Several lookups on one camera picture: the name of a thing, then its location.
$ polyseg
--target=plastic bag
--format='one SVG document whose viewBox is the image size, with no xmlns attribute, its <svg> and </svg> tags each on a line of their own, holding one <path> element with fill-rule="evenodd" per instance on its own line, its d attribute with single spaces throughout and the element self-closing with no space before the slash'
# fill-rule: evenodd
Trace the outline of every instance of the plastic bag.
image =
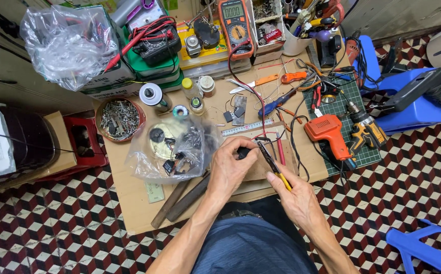
<svg viewBox="0 0 441 274">
<path fill-rule="evenodd" d="M 119 53 L 116 32 L 102 6 L 30 8 L 20 34 L 35 71 L 73 91 L 99 75 Z"/>
<path fill-rule="evenodd" d="M 126 165 L 141 180 L 179 183 L 201 176 L 222 141 L 217 127 L 196 115 L 146 121 L 132 138 Z"/>
</svg>

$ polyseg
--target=digital multimeter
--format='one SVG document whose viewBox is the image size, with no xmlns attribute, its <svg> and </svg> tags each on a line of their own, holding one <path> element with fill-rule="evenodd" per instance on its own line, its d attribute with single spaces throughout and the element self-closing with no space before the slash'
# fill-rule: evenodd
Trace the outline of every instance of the digital multimeter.
<svg viewBox="0 0 441 274">
<path fill-rule="evenodd" d="M 235 61 L 251 57 L 254 45 L 244 0 L 220 0 L 218 3 L 218 14 L 229 54 L 237 45 L 248 39 L 248 45 L 251 45 L 250 48 L 243 47 L 238 49 L 236 53 L 232 54 L 231 60 Z"/>
</svg>

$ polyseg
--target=forearm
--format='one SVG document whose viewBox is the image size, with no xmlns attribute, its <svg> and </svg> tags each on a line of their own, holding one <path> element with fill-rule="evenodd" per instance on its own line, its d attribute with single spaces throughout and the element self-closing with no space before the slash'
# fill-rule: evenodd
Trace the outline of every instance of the forearm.
<svg viewBox="0 0 441 274">
<path fill-rule="evenodd" d="M 327 273 L 359 273 L 347 254 L 337 242 L 329 224 L 319 226 L 316 230 L 307 231 L 307 236 L 315 245 Z"/>
<path fill-rule="evenodd" d="M 161 251 L 147 273 L 190 273 L 205 237 L 224 204 L 224 199 L 216 198 L 207 191 L 190 220 Z"/>
</svg>

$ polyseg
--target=yellow bottle cap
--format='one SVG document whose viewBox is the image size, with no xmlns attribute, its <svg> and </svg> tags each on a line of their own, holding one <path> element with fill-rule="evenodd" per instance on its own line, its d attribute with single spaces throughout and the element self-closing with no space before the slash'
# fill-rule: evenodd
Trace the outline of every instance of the yellow bottle cap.
<svg viewBox="0 0 441 274">
<path fill-rule="evenodd" d="M 184 78 L 181 81 L 181 85 L 182 85 L 182 87 L 184 87 L 186 89 L 191 89 L 193 87 L 193 82 L 190 78 Z"/>
</svg>

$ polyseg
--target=blue plastic chair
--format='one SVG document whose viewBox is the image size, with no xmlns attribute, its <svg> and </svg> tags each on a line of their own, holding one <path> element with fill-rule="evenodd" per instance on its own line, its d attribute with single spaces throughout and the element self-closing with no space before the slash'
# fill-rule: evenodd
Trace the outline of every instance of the blue plastic chair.
<svg viewBox="0 0 441 274">
<path fill-rule="evenodd" d="M 401 233 L 397 229 L 390 229 L 386 233 L 386 242 L 400 251 L 406 274 L 415 274 L 412 256 L 441 271 L 441 251 L 419 241 L 425 236 L 441 233 L 441 227 L 425 219 L 420 219 L 420 221 L 429 226 L 411 233 Z"/>
<path fill-rule="evenodd" d="M 381 72 L 379 71 L 378 60 L 376 58 L 375 48 L 373 47 L 371 38 L 362 35 L 359 39 L 363 45 L 366 62 L 368 64 L 368 75 L 373 79 L 380 78 Z M 413 69 L 392 75 L 383 79 L 383 81 L 378 84 L 379 90 L 386 90 L 388 95 L 394 95 L 419 74 L 432 69 L 433 68 Z M 377 88 L 376 84 L 369 81 L 365 82 L 365 86 L 369 88 Z M 362 94 L 368 92 L 369 91 L 361 90 Z M 394 133 L 441 123 L 441 107 L 434 105 L 432 102 L 424 98 L 424 96 L 420 96 L 404 111 L 379 117 L 376 119 L 376 122 L 383 131 L 385 131 L 386 135 L 392 135 Z"/>
</svg>

